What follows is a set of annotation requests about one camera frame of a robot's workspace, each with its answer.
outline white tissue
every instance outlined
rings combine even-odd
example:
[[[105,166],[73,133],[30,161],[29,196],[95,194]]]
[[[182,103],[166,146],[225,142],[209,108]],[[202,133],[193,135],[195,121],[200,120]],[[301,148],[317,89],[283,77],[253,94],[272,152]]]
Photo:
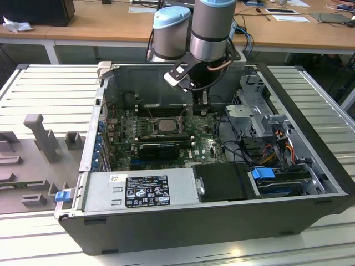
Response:
[[[27,22],[15,22],[15,21],[9,21],[6,17],[4,18],[4,23],[2,25],[5,27],[10,32],[24,32],[26,30],[32,30],[31,25]]]

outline motherboard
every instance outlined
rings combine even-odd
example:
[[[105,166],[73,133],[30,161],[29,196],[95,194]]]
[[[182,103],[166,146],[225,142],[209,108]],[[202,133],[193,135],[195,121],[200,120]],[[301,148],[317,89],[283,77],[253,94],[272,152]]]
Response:
[[[112,171],[189,168],[227,162],[217,140],[218,115],[140,116],[136,110],[111,113],[108,120]]]

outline table leg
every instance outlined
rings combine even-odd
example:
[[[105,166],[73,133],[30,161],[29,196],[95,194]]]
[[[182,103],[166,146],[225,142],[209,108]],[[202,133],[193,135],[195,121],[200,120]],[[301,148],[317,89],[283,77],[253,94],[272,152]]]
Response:
[[[56,50],[54,41],[53,40],[46,40],[43,45],[45,47],[45,50],[47,51],[47,55],[48,55],[50,63],[52,65],[61,64],[62,62],[61,62],[59,54]]]
[[[344,102],[341,104],[340,108],[343,109],[344,111],[347,111],[353,105],[354,102],[355,102],[355,88],[346,97]]]
[[[99,54],[99,48],[97,46],[94,46],[94,55],[95,55],[95,60],[100,61],[100,54]]]
[[[286,65],[289,65],[290,63],[291,63],[291,58],[292,58],[292,53],[287,53],[286,54],[286,57],[285,57],[285,59],[284,59],[284,63],[286,64]]]

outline black computer case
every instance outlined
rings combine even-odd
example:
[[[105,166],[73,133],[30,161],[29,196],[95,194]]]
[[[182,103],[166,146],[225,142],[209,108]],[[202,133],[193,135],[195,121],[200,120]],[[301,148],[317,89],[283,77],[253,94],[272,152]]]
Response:
[[[75,13],[73,0],[0,0],[0,21],[66,27]]]

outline sticker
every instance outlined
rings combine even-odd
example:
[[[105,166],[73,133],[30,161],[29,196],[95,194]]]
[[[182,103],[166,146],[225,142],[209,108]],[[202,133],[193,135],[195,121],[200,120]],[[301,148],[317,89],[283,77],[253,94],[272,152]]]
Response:
[[[137,208],[170,205],[169,194],[167,176],[128,177],[126,179],[125,206]]]
[[[110,182],[122,182],[127,178],[126,173],[117,173],[115,175],[110,175]]]
[[[0,187],[0,190],[14,190],[15,187],[14,186],[2,186]]]

